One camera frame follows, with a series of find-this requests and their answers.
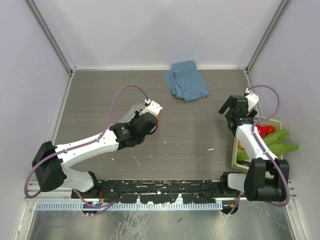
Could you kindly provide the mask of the clear zip bag orange zipper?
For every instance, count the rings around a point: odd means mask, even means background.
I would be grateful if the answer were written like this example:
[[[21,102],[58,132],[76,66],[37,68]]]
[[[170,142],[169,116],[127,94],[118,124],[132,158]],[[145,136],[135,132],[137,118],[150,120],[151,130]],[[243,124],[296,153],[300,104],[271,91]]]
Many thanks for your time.
[[[129,111],[119,120],[120,123],[130,123],[140,116],[140,111],[145,108],[145,103],[138,103],[131,106]]]

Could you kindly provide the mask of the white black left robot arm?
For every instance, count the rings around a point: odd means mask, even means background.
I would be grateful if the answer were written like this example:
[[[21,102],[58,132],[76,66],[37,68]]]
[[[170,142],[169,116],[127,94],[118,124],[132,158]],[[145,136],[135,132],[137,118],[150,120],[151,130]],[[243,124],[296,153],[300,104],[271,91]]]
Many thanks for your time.
[[[140,145],[147,135],[157,130],[158,115],[151,110],[136,111],[129,122],[118,122],[104,134],[56,146],[51,141],[43,143],[31,163],[40,191],[65,187],[82,192],[88,198],[97,197],[100,184],[95,174],[74,170],[72,166],[101,154]]]

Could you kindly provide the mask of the green leafy vegetable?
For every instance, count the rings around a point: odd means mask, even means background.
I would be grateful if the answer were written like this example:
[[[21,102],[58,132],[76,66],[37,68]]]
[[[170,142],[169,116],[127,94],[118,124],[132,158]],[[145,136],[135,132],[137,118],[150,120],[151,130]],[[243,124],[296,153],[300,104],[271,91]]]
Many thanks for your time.
[[[290,131],[287,129],[277,130],[263,138],[267,147],[277,156],[287,154],[299,149],[296,144],[284,143],[284,141],[290,135]],[[236,161],[247,161],[249,159],[245,149],[237,147]]]

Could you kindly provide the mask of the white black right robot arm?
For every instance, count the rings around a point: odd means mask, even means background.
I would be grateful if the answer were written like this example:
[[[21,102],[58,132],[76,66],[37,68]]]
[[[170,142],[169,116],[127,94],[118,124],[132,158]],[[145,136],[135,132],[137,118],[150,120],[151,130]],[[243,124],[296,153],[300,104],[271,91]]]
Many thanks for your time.
[[[284,206],[290,199],[290,165],[287,160],[278,159],[261,138],[254,121],[257,112],[253,107],[257,102],[256,95],[231,95],[218,111],[251,160],[246,174],[224,172],[219,191],[225,197],[240,192],[248,201]]]

